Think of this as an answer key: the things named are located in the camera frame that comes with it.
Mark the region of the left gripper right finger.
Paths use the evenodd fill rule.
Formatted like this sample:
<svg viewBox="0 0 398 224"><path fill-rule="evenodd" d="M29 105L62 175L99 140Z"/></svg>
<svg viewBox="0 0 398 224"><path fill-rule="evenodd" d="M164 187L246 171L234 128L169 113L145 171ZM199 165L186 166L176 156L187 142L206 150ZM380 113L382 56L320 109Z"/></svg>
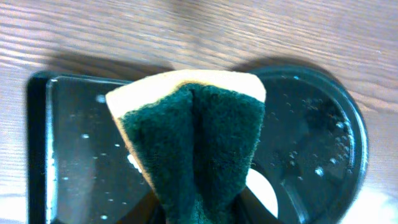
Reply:
<svg viewBox="0 0 398 224"><path fill-rule="evenodd" d="M280 221L247 188L235 198L236 224L280 224Z"/></svg>

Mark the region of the green and yellow sponge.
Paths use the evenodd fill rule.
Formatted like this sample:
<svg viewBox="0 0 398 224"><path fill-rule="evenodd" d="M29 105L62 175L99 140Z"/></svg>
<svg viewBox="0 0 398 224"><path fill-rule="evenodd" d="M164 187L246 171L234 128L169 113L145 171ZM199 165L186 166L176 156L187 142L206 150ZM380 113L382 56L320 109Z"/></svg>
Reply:
<svg viewBox="0 0 398 224"><path fill-rule="evenodd" d="M106 104L164 223L241 223L237 202L259 142L258 76L177 70L108 92Z"/></svg>

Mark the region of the light blue plate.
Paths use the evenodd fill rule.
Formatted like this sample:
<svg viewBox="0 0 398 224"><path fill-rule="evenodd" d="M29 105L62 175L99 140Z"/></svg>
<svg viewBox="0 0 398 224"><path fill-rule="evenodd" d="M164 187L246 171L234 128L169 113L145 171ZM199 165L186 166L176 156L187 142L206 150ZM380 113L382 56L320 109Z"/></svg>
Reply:
<svg viewBox="0 0 398 224"><path fill-rule="evenodd" d="M260 172L249 169L246 176L246 186L262 205L277 218L278 201L271 183Z"/></svg>

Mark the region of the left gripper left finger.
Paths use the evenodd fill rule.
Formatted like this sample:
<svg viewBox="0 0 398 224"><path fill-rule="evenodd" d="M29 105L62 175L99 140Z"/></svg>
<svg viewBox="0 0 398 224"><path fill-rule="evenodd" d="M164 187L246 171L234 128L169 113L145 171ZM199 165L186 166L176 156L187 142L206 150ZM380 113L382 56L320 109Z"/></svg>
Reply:
<svg viewBox="0 0 398 224"><path fill-rule="evenodd" d="M165 224L165 213L151 190L116 224Z"/></svg>

